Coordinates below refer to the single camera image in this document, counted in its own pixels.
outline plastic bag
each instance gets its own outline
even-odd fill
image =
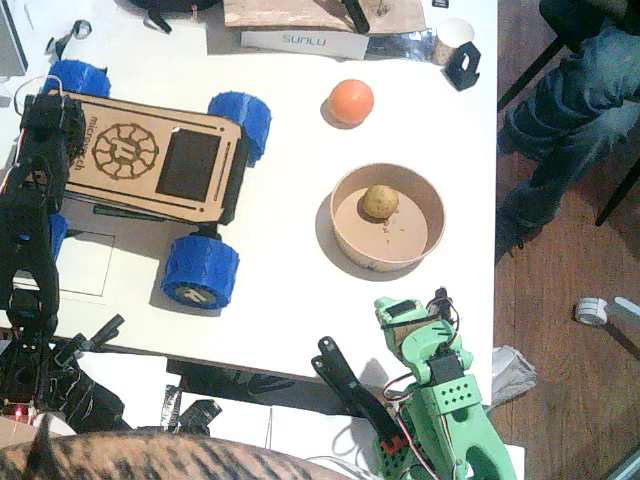
[[[509,345],[493,349],[491,370],[492,408],[535,387],[538,378],[536,367]]]
[[[365,58],[408,58],[426,62],[431,59],[434,42],[435,38],[430,28],[423,32],[371,37]]]

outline black bracket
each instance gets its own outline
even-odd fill
[[[466,68],[463,67],[466,59],[469,63]],[[480,63],[480,51],[476,46],[467,42],[455,51],[449,64],[444,69],[445,76],[451,81],[456,90],[461,92],[467,88],[473,87],[480,74],[476,71]]]

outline engraved logo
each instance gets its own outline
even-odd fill
[[[158,156],[153,134],[135,123],[116,124],[98,135],[91,149],[98,170],[114,180],[135,180]]]

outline paper bowl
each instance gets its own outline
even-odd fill
[[[398,192],[396,212],[387,221],[368,217],[361,199],[372,185]],[[356,264],[377,272],[400,270],[422,260],[444,232],[440,195],[413,170],[389,163],[357,168],[338,182],[329,204],[338,245]]]

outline black chair leg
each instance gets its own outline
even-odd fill
[[[633,187],[633,184],[636,183],[638,178],[640,178],[640,158],[638,158],[636,163],[631,168],[631,171],[627,174],[626,177],[624,177],[624,180],[622,180],[622,183],[618,185],[618,188],[616,188],[616,191],[613,192],[613,195],[611,195],[611,198],[607,202],[607,205],[604,207],[604,210],[602,210],[602,213],[598,216],[598,219],[596,220],[596,226],[599,227],[605,222],[605,220],[609,217],[611,212],[613,212],[613,209],[618,206],[618,204],[627,195],[627,192],[631,190],[631,187]]]
[[[522,75],[520,75],[520,78],[511,85],[511,88],[507,90],[507,93],[502,96],[498,102],[498,113],[500,113],[502,109],[506,107],[531,80],[533,80],[533,77],[535,77],[538,72],[556,56],[562,47],[564,47],[564,42],[560,37],[558,37],[545,49],[544,52],[540,54],[538,58],[535,59],[531,66],[527,68]]]

